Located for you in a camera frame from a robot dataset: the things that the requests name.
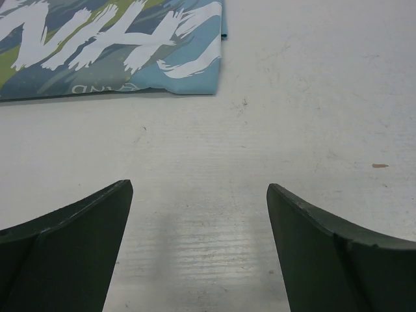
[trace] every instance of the black object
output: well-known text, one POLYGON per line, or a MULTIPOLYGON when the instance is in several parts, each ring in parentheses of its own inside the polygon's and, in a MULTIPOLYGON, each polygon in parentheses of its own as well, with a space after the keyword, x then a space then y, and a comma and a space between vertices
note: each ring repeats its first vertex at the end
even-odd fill
POLYGON ((0 231, 0 311, 101 312, 132 196, 119 181, 0 231))
POLYGON ((273 184, 268 211, 292 312, 415 312, 416 243, 357 226, 273 184))

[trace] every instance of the stain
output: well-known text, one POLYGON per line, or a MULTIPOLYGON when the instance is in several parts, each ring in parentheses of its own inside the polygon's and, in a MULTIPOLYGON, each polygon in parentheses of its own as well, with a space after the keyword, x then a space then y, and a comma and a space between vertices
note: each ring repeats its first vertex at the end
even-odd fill
POLYGON ((373 168, 386 168, 388 166, 388 164, 372 164, 373 168))

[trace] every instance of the scuffed white surface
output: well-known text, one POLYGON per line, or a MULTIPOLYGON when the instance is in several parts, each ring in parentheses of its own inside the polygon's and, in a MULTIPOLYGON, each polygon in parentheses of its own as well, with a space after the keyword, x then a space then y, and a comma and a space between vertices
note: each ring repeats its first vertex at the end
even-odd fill
POLYGON ((229 0, 216 97, 3 103, 0 228, 130 178, 105 312, 289 311, 269 183, 416 240, 415 9, 229 0))

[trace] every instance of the white table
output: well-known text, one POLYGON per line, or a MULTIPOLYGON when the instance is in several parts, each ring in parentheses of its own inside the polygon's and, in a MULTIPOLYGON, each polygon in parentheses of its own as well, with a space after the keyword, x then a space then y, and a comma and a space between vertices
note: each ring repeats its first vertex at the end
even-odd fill
POLYGON ((415 12, 228 0, 217 96, 2 103, 0 228, 129 178, 105 312, 288 311, 269 183, 416 240, 415 12))

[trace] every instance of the folded cloth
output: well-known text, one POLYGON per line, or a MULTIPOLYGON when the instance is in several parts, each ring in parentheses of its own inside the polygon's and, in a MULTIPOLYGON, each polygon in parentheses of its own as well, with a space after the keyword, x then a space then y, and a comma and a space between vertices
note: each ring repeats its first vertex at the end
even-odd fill
POLYGON ((4 1, 0 100, 146 88, 216 92, 224 0, 4 1))

